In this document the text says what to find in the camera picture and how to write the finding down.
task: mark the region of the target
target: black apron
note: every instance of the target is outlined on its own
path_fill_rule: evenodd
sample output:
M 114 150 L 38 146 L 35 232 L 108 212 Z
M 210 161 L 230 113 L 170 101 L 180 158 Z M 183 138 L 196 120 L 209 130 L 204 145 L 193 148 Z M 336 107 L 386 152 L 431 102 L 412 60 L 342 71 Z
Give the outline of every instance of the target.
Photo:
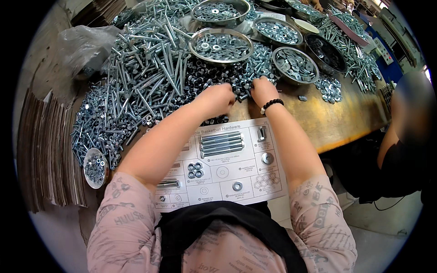
M 266 247 L 284 258 L 289 273 L 308 272 L 298 248 L 285 228 L 251 207 L 230 201 L 215 201 L 184 207 L 163 215 L 155 227 L 160 227 L 162 234 L 160 273 L 181 272 L 184 251 L 215 219 L 244 227 Z

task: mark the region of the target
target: stack of cardboard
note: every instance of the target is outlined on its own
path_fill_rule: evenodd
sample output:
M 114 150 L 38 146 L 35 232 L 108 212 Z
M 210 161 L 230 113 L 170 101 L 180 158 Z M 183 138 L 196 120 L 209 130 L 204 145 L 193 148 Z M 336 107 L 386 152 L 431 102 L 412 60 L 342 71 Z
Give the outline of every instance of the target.
M 93 0 L 71 20 L 71 24 L 90 28 L 107 26 L 125 8 L 125 0 Z
M 51 92 L 38 100 L 28 90 L 18 131 L 17 173 L 34 213 L 44 210 L 44 199 L 59 206 L 87 206 L 85 177 L 71 150 L 75 120 L 75 111 L 59 104 Z

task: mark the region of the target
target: pink tray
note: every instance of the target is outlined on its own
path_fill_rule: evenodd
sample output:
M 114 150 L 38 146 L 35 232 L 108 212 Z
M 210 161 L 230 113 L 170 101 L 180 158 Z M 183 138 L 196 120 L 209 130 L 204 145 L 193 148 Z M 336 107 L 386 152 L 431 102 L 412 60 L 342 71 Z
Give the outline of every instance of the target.
M 339 27 L 341 28 L 342 31 L 344 31 L 344 33 L 346 33 L 347 36 L 349 36 L 349 38 L 351 38 L 352 40 L 356 41 L 359 45 L 361 46 L 367 46 L 369 43 L 364 40 L 363 38 L 361 38 L 360 36 L 358 36 L 355 32 L 353 32 L 348 26 L 346 26 L 345 23 L 343 23 L 343 21 L 341 21 L 340 19 L 338 19 L 337 17 L 332 15 L 332 12 L 329 11 L 329 18 Z

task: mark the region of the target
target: black bowl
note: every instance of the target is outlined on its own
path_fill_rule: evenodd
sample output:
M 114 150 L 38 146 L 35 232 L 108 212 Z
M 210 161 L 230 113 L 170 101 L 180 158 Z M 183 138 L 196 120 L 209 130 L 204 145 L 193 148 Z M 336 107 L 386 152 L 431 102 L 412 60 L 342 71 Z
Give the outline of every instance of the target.
M 305 51 L 316 62 L 319 70 L 332 75 L 335 72 L 347 71 L 346 61 L 335 46 L 326 39 L 314 33 L 304 36 Z

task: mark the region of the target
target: pink shirt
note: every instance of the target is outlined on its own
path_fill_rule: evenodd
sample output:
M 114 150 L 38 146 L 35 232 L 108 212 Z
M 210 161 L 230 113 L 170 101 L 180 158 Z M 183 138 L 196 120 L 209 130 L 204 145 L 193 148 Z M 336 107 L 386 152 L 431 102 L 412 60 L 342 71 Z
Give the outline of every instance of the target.
M 153 195 L 126 173 L 105 190 L 88 242 L 88 270 L 157 273 L 161 261 L 161 214 Z M 357 250 L 327 176 L 305 181 L 290 196 L 286 229 L 309 273 L 352 272 Z M 241 226 L 215 220 L 184 252 L 184 273 L 286 272 L 284 260 Z

